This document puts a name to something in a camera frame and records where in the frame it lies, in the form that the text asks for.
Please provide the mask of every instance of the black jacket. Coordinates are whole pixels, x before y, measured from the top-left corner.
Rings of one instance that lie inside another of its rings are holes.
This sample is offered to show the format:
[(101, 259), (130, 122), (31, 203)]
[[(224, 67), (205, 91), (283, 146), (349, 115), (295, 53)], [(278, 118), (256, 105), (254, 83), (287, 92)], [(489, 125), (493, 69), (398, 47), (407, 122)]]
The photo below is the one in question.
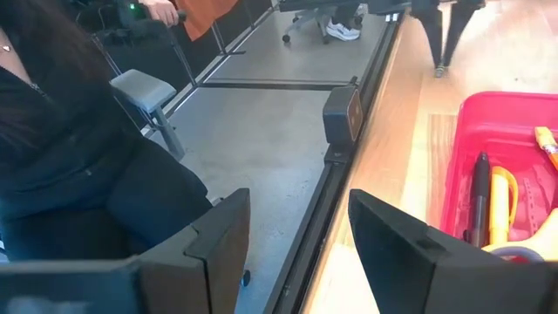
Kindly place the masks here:
[(110, 188), (143, 137), (107, 80), (86, 80), (40, 46), (13, 41), (46, 95), (0, 67), (0, 113), (23, 113), (31, 142), (0, 133), (0, 219), (80, 207)]

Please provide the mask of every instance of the chair wheel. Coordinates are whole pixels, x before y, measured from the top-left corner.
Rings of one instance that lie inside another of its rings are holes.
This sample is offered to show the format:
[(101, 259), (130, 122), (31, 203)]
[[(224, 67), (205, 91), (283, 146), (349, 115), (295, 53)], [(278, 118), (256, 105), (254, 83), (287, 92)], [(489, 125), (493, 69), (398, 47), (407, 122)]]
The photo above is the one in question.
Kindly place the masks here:
[(252, 279), (252, 274), (250, 270), (244, 270), (244, 275), (242, 275), (241, 285), (242, 287), (247, 287), (250, 284), (250, 279)]

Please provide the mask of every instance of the orange shirt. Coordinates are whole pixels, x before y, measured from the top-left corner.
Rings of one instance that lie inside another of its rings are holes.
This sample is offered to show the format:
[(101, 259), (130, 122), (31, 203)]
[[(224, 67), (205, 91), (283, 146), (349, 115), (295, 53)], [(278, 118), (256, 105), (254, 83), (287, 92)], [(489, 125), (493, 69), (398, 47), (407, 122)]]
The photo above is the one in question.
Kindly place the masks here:
[(187, 14), (185, 26), (190, 39), (200, 38), (217, 18), (233, 9), (237, 0), (176, 0), (176, 6)]

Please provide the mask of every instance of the gray floor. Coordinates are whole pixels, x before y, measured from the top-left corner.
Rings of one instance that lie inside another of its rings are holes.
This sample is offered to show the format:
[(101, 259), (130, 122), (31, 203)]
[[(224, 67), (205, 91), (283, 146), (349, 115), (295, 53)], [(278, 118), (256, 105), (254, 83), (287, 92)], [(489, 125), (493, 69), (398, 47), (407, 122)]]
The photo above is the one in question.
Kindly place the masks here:
[(308, 23), (291, 33), (291, 43), (286, 46), (281, 37), (293, 16), (294, 12), (274, 12), (239, 48), (246, 53), (230, 57), (209, 82), (346, 83), (355, 75), (362, 76), (386, 25), (383, 17), (366, 15), (359, 40), (332, 39), (322, 44), (316, 23)]
[[(210, 82), (346, 83), (362, 76), (384, 28), (366, 16), (362, 38), (323, 45), (308, 24), (281, 36), (293, 14), (274, 12)], [(187, 154), (183, 163), (208, 185), (210, 196), (251, 190), (247, 267), (237, 313), (262, 313), (323, 169), (327, 144), (322, 109), (328, 92), (200, 88), (171, 117)]]
[(187, 150), (182, 163), (210, 196), (250, 188), (253, 281), (242, 288), (237, 313), (262, 312), (314, 192), (327, 148), (322, 108), (328, 96), (201, 88), (171, 118)]

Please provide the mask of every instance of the dark blue jeans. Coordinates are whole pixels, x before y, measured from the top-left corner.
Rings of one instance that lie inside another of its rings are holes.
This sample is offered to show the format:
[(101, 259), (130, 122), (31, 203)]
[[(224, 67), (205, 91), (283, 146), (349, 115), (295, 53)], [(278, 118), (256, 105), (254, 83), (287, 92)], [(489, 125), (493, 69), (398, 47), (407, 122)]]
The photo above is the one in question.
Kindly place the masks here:
[(125, 258), (205, 214), (207, 193), (193, 172), (146, 140), (105, 194), (4, 221), (0, 233), (11, 261)]

